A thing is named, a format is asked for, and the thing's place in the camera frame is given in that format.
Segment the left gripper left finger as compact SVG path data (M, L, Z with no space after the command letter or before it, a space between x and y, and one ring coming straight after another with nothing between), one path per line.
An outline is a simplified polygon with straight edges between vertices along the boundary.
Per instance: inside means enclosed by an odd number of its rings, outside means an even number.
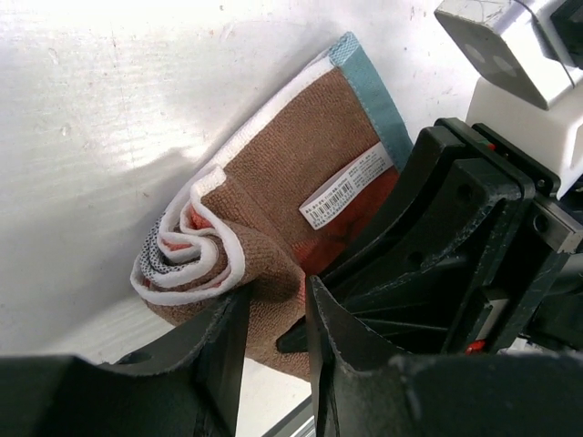
M1 360L4 436L233 436L250 311L248 290L122 357Z

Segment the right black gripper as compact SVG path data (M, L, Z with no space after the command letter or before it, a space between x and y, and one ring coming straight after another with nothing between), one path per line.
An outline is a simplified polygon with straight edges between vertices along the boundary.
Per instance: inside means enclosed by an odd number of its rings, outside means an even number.
M413 353L494 353L527 335L582 223L551 174L483 124L424 128L363 234L307 291Z

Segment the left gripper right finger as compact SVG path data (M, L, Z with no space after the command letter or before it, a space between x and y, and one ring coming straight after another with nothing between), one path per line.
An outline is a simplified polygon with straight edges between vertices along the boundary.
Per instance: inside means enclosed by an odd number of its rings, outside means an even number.
M414 355L311 277L306 328L319 436L579 436L582 357Z

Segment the orange brown patterned towel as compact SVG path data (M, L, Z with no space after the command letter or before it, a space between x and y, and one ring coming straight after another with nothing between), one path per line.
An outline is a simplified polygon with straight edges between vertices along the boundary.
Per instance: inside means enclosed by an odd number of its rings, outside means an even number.
M372 221L413 149L352 33L325 49L222 145L166 206L130 273L145 304L180 325L252 290L247 356L307 379L277 340L305 313L305 281Z

